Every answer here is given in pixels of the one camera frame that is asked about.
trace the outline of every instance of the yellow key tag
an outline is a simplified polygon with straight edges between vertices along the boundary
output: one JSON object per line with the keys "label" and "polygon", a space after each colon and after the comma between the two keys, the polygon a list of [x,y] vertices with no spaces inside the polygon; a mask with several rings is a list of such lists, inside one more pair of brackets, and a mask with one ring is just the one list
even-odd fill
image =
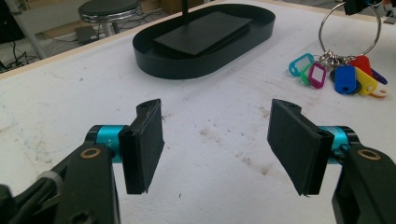
{"label": "yellow key tag", "polygon": [[376,80],[367,75],[367,73],[361,71],[358,67],[356,69],[356,79],[361,84],[361,90],[358,91],[359,95],[368,95],[372,93],[377,86]]}

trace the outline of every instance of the black pole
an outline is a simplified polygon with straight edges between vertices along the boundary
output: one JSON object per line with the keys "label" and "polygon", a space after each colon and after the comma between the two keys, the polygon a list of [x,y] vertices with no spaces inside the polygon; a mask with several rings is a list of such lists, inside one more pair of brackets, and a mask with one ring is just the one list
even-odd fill
{"label": "black pole", "polygon": [[189,0],[181,0],[181,11],[184,23],[189,23]]}

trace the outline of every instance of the black oval tray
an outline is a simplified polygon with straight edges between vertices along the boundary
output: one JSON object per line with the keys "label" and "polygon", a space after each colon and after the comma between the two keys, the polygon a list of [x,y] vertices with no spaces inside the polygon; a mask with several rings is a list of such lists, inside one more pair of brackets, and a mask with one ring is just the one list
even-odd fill
{"label": "black oval tray", "polygon": [[238,36],[228,45],[210,54],[192,59],[175,59],[153,47],[154,39],[184,24],[182,16],[152,25],[134,37],[134,54],[137,65],[145,73],[167,79],[202,77],[212,73],[235,58],[253,49],[273,32],[275,14],[262,7],[241,4],[221,4],[193,11],[189,20],[196,20],[211,12],[223,12],[236,17],[252,19],[247,33]]}

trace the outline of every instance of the red key tag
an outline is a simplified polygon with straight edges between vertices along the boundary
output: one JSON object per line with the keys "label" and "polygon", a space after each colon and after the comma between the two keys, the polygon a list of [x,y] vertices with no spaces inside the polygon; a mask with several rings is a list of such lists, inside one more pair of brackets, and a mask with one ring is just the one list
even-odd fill
{"label": "red key tag", "polygon": [[314,88],[320,89],[324,85],[325,78],[326,68],[319,63],[312,64],[308,74],[309,83],[311,83]]}
{"label": "red key tag", "polygon": [[355,60],[349,62],[350,65],[359,68],[365,74],[369,75],[370,77],[373,76],[373,72],[370,65],[370,60],[364,55],[357,56]]}

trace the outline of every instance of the metal key ring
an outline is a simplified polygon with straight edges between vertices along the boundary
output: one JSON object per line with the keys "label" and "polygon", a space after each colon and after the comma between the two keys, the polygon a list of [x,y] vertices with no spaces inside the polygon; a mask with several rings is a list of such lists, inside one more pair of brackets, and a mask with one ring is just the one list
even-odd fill
{"label": "metal key ring", "polygon": [[[321,25],[320,25],[320,28],[319,28],[319,35],[318,35],[318,36],[319,36],[319,42],[320,42],[320,45],[321,45],[323,51],[326,51],[326,48],[324,47],[323,40],[322,40],[322,29],[323,29],[324,23],[326,22],[326,20],[329,18],[329,16],[330,16],[337,8],[343,6],[344,4],[345,4],[345,2],[340,3],[340,4],[338,4],[337,6],[335,6],[335,7],[323,18],[323,21],[322,21],[322,23],[321,23]],[[373,44],[370,46],[370,48],[368,48],[366,51],[364,51],[362,55],[365,55],[365,54],[367,54],[368,52],[370,52],[370,50],[372,50],[372,48],[375,46],[376,42],[378,42],[379,36],[381,35],[381,28],[382,28],[381,18],[380,18],[380,16],[379,16],[378,12],[375,10],[375,8],[373,8],[373,6],[369,6],[369,8],[370,8],[370,9],[372,10],[372,12],[374,12],[374,14],[375,14],[376,22],[377,22],[377,25],[378,25],[378,29],[377,29],[377,31],[376,31],[376,37],[375,37],[375,40],[374,40]]]}

